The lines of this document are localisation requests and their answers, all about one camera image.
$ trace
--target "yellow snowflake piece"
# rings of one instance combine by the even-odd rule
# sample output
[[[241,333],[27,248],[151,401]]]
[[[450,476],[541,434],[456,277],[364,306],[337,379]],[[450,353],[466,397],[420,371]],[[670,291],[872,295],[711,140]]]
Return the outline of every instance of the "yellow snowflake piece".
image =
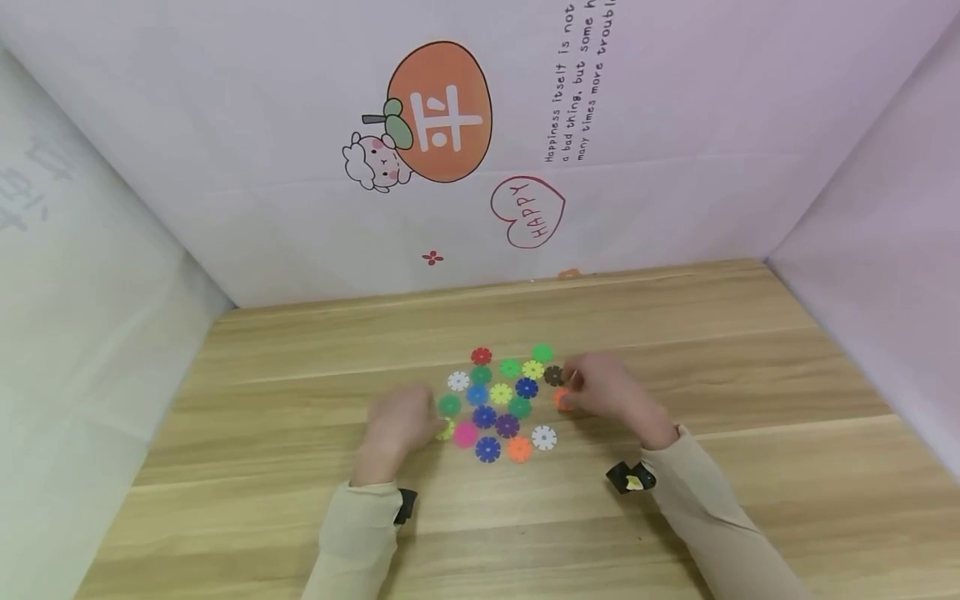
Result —
[[[498,383],[490,388],[490,400],[494,404],[507,404],[514,397],[514,389],[506,383]]]
[[[536,360],[528,360],[523,363],[523,376],[530,377],[534,381],[543,377],[543,372],[545,368],[543,363]]]
[[[627,490],[642,492],[643,484],[640,483],[640,478],[636,475],[627,475]]]
[[[455,427],[453,424],[453,419],[450,417],[444,417],[444,420],[446,421],[446,427],[443,431],[437,434],[437,439],[441,442],[446,442],[453,437],[453,428]]]

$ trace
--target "heart drawing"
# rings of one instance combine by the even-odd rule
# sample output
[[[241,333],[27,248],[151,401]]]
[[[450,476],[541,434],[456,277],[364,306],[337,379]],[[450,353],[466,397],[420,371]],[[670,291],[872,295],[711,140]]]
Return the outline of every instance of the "heart drawing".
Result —
[[[566,200],[544,180],[518,175],[496,186],[490,208],[509,223],[507,241],[514,248],[539,248],[557,231],[564,217]]]

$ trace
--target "orange object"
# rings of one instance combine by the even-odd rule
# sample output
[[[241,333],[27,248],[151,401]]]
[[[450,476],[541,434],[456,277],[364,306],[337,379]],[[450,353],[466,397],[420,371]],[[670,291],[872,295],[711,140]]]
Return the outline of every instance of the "orange object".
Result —
[[[557,393],[553,395],[553,403],[557,405],[557,410],[568,411],[570,408],[563,403],[563,397],[570,391],[567,388],[557,388]]]
[[[435,41],[414,50],[396,68],[387,97],[403,104],[414,143],[398,153],[415,173],[450,183],[480,166],[493,114],[487,79],[466,48]]]
[[[507,442],[507,456],[515,463],[526,463],[533,453],[534,447],[530,444],[529,438],[516,436]]]

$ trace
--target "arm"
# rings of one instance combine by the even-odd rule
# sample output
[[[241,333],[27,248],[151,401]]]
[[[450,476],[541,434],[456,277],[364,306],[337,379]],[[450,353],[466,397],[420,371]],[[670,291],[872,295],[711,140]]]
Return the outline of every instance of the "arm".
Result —
[[[396,552],[394,520],[403,503],[396,474],[407,454],[444,425],[425,386],[395,390],[374,404],[353,476],[330,499],[302,600],[375,600]]]
[[[643,463],[657,477],[651,493],[716,600],[810,597],[743,512],[720,468],[619,359],[604,352],[574,357],[564,381],[573,390],[564,403],[619,420],[640,439]]]
[[[686,543],[717,600],[805,600],[804,585],[750,520],[723,473],[680,428],[680,438],[647,451],[660,511]]]

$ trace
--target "white wall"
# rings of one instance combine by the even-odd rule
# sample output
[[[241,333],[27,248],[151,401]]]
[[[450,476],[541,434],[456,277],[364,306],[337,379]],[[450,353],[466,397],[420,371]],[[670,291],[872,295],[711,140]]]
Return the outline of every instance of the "white wall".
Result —
[[[0,596],[72,598],[228,305],[0,49]]]
[[[770,264],[960,478],[960,19]]]
[[[230,297],[251,306],[766,256],[958,7],[87,0],[51,11],[0,0],[0,34]],[[492,105],[489,151],[449,183],[427,176],[464,156],[452,143],[426,158],[408,151],[404,160],[427,168],[389,193],[364,189],[343,149],[354,132],[384,133],[361,115],[382,110],[398,66],[436,40],[470,50],[489,96],[475,77],[461,84],[475,69],[444,72],[450,61],[423,59],[429,68],[396,80],[437,98],[425,114],[443,113],[451,81],[464,114]],[[579,62],[589,87],[576,81]],[[414,123],[412,94],[399,95]],[[554,110],[563,125],[547,162]],[[575,150],[564,153],[572,110]],[[492,210],[494,189],[514,176],[565,197],[539,187],[527,221],[555,233],[535,249],[512,244]],[[431,250],[444,262],[421,258]]]

